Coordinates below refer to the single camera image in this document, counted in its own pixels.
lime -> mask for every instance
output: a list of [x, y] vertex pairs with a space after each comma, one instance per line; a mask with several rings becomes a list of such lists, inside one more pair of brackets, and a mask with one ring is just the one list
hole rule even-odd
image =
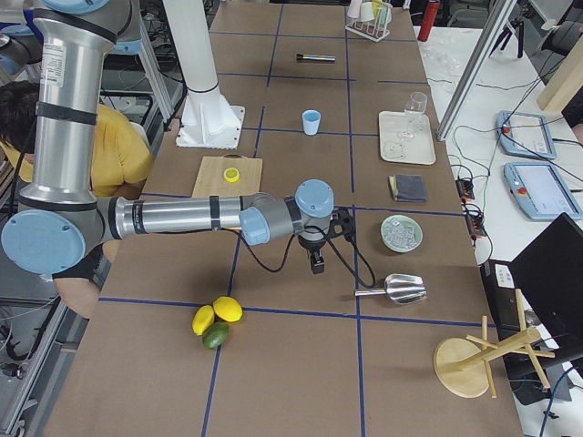
[[225, 321], [237, 321], [243, 316], [243, 308], [234, 298], [221, 296], [212, 302], [212, 308]]
[[208, 349], [217, 349], [229, 337], [229, 324], [218, 321], [202, 336], [202, 344]]
[[197, 335], [202, 335], [215, 321], [215, 311], [210, 305], [200, 307], [192, 319], [192, 330]]

screen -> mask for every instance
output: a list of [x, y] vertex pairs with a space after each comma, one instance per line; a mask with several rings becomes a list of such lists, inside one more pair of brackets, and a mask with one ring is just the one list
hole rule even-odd
[[539, 117], [521, 116], [514, 114], [510, 117], [512, 139], [525, 148], [537, 153], [550, 153], [545, 130], [541, 126]]
[[577, 213], [571, 200], [548, 166], [516, 166], [518, 176], [540, 214]]
[[[583, 341], [583, 230], [558, 216], [510, 263], [517, 288], [562, 348]], [[583, 364], [583, 359], [573, 361]]]

metal scoop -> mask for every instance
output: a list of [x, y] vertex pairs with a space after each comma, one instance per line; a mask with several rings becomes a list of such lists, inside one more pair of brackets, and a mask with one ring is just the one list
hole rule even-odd
[[423, 300], [427, 297], [427, 291], [420, 276], [403, 275], [394, 273], [384, 280], [383, 289], [355, 290], [354, 296], [371, 296], [384, 294], [391, 302], [397, 305], [405, 305]]

plate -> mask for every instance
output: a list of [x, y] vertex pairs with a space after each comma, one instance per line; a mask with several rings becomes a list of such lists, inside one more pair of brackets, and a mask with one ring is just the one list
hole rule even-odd
[[387, 248], [405, 253], [419, 247], [423, 240], [423, 231], [412, 218], [396, 215], [383, 220], [381, 237]]
[[435, 149], [429, 118], [422, 115], [414, 122], [414, 137], [411, 139], [399, 137], [406, 128], [407, 117], [403, 112], [379, 113], [381, 158], [389, 162], [433, 164]]

black pen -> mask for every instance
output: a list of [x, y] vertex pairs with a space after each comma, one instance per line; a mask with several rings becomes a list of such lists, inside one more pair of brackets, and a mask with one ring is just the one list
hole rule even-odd
[[295, 59], [296, 61], [334, 62], [336, 61], [336, 56], [303, 55], [298, 53]]

